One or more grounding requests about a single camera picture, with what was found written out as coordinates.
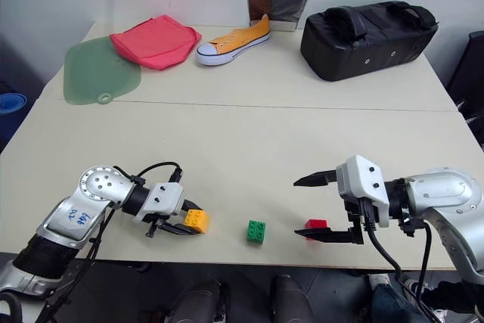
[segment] orange sneaker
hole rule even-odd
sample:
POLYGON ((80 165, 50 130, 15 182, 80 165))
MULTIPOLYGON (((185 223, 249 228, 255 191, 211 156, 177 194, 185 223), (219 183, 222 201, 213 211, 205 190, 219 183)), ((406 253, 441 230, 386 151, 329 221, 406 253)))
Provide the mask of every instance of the orange sneaker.
POLYGON ((207 66, 226 64, 243 51, 261 45, 269 39, 267 14, 254 26, 232 30, 228 35, 212 39, 197 48, 197 61, 207 66))

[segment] bag handle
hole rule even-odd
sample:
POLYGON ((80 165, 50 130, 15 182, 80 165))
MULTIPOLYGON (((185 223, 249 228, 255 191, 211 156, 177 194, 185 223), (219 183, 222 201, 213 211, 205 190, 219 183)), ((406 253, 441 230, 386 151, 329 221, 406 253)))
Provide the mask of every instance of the bag handle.
POLYGON ((366 35, 365 22, 360 13, 351 7, 328 8, 324 19, 339 33, 352 41, 357 41, 366 35))
POLYGON ((393 2, 388 6, 388 10, 414 28, 428 30, 437 24, 436 18, 426 8, 418 5, 409 5, 406 2, 393 2))

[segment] green translucent mat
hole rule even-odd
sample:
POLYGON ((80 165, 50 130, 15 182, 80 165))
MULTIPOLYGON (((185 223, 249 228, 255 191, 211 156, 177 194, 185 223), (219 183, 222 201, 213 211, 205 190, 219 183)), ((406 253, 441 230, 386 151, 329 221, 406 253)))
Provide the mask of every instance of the green translucent mat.
POLYGON ((64 98, 69 104, 107 104, 140 81, 140 66, 120 57, 109 37, 75 45, 66 54, 64 98))

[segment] red cloth bag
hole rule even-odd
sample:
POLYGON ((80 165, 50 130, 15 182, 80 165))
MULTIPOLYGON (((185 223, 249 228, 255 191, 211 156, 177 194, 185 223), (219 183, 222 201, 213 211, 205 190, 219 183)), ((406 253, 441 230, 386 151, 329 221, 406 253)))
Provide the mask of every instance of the red cloth bag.
POLYGON ((187 59, 202 38, 193 28, 162 15, 110 35, 116 52, 137 64, 164 70, 187 59))

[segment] red lego brick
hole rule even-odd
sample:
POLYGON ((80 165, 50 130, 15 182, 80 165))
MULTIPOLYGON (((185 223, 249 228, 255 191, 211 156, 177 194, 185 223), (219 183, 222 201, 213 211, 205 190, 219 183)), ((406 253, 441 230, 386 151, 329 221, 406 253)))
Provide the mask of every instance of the red lego brick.
POLYGON ((304 225, 306 228, 326 228, 327 221, 325 219, 310 219, 304 225))

